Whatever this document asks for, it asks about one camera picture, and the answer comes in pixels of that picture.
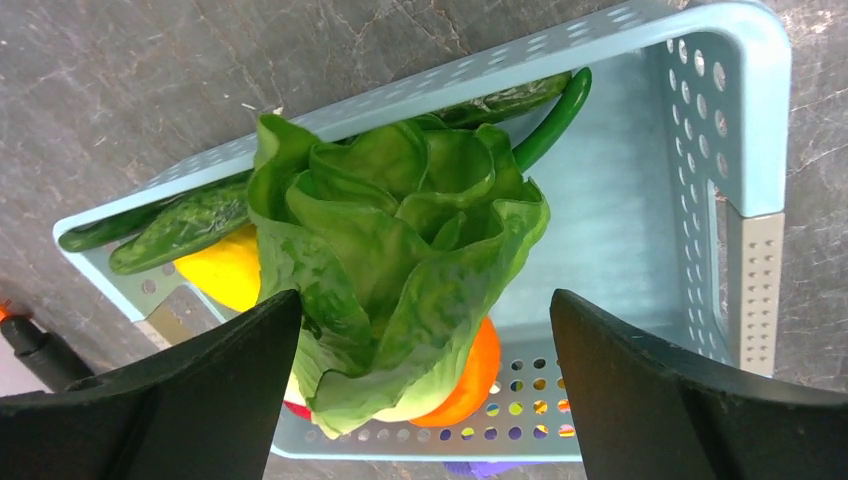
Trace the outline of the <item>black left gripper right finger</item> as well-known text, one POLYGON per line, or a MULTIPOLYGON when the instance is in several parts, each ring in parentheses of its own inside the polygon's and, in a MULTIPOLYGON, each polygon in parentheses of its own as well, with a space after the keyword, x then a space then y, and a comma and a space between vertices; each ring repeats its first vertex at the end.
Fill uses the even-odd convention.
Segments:
POLYGON ((847 397, 711 360, 576 293, 550 319, 591 479, 843 479, 847 397))

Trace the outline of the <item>orange toy fruit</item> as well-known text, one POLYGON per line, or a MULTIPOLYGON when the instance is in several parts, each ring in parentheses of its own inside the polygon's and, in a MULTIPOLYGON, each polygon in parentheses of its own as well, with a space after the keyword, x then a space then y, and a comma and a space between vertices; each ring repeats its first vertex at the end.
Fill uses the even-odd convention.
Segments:
POLYGON ((501 344, 489 316, 482 321, 456 388, 427 415, 410 420, 412 425, 439 428, 456 425, 476 412, 488 398, 501 367, 501 344))

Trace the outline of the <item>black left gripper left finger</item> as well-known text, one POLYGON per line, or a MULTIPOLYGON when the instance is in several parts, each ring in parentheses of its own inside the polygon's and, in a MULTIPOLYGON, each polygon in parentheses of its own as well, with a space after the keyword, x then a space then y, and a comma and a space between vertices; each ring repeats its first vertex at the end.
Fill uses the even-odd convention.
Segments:
POLYGON ((194 338, 60 393, 1 401, 5 479, 259 479, 301 327, 275 294, 194 338))

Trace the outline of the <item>green toy lettuce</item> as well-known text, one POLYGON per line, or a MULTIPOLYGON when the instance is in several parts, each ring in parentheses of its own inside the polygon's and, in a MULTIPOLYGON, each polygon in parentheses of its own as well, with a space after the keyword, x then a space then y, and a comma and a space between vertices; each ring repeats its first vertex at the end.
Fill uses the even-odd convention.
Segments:
POLYGON ((550 218, 508 134, 408 119, 342 145, 264 114, 257 143, 259 296, 300 297, 292 373, 314 424, 337 438, 436 409, 550 218))

